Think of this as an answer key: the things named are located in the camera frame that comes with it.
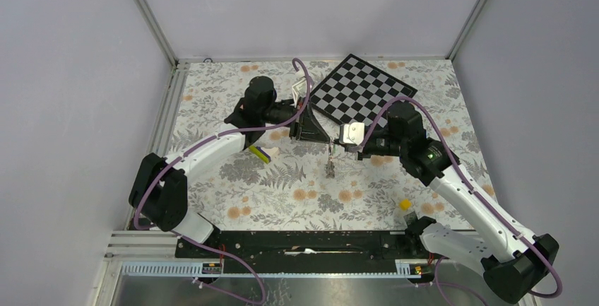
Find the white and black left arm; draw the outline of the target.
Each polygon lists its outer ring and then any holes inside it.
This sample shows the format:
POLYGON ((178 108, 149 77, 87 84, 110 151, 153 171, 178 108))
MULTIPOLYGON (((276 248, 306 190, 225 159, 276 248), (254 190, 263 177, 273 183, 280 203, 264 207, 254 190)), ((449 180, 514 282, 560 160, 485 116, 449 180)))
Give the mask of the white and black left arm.
POLYGON ((309 106, 312 80, 299 76, 292 98, 278 101, 273 80, 257 76, 250 80, 233 112, 212 135, 179 153, 145 156, 129 195, 136 215, 144 215, 154 227, 192 240, 202 257, 213 256, 219 239, 215 226, 188 205, 188 185, 221 160, 253 146, 267 125, 287 127, 301 141, 328 143, 330 138, 309 106))

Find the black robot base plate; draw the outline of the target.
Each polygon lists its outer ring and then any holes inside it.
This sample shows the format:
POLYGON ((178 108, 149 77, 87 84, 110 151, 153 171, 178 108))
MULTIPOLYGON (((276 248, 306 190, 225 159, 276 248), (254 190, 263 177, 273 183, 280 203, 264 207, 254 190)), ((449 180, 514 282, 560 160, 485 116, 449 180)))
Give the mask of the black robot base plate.
POLYGON ((202 247, 180 239, 178 259, 207 261, 227 275, 400 276, 428 274, 439 254, 403 231, 217 231, 202 247))

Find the black and white chessboard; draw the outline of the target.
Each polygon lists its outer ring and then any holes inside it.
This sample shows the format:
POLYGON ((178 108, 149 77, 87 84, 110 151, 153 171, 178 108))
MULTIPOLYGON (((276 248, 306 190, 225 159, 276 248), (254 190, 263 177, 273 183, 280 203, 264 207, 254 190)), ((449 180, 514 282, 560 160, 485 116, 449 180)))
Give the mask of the black and white chessboard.
POLYGON ((310 103, 336 124, 369 126, 389 100, 416 93, 416 88, 349 54, 311 91, 310 103))

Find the yellow cube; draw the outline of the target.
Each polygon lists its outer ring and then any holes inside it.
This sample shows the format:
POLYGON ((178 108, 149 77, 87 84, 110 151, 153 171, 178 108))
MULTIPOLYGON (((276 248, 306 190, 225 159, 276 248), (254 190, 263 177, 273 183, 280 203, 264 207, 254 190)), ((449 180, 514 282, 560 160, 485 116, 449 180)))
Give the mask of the yellow cube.
POLYGON ((412 204, 408 199, 404 199, 398 203, 398 207, 402 211, 409 211, 412 208, 412 204))

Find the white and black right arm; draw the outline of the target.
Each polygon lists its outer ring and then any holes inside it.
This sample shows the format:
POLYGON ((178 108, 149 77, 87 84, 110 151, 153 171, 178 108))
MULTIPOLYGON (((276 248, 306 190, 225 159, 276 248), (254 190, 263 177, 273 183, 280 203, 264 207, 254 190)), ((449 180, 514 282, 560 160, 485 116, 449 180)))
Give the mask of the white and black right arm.
POLYGON ((498 298, 512 305, 525 295, 542 297, 534 287, 547 275, 556 276, 558 242, 535 234, 488 197, 445 140, 427 135, 422 119, 429 116, 417 103, 388 103, 369 127, 353 122, 340 128, 340 142, 359 160, 397 157, 409 175, 447 200, 479 235, 475 239, 421 217, 408 226, 408 254, 448 257, 480 274, 498 298))

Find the floral patterned table mat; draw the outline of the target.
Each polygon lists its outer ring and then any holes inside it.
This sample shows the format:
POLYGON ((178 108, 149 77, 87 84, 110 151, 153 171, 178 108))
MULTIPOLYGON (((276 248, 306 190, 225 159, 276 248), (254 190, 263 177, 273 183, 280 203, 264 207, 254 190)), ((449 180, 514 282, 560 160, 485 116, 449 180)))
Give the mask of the floral patterned table mat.
MULTIPOLYGON (((451 150, 484 191, 494 196, 453 64, 448 60, 376 61, 375 66, 417 89, 416 100, 433 116, 451 150)), ((193 63, 184 87, 169 152, 179 153, 216 131, 256 76, 273 79, 278 98, 296 81, 288 61, 193 63)), ((234 154, 189 185, 189 205, 223 230, 399 230, 398 203, 408 199, 419 216, 456 230, 470 228, 458 211, 408 175, 397 158, 357 161, 337 147, 335 177, 325 178, 328 148, 292 140, 287 129, 258 141, 280 154, 266 164, 249 151, 234 154)))

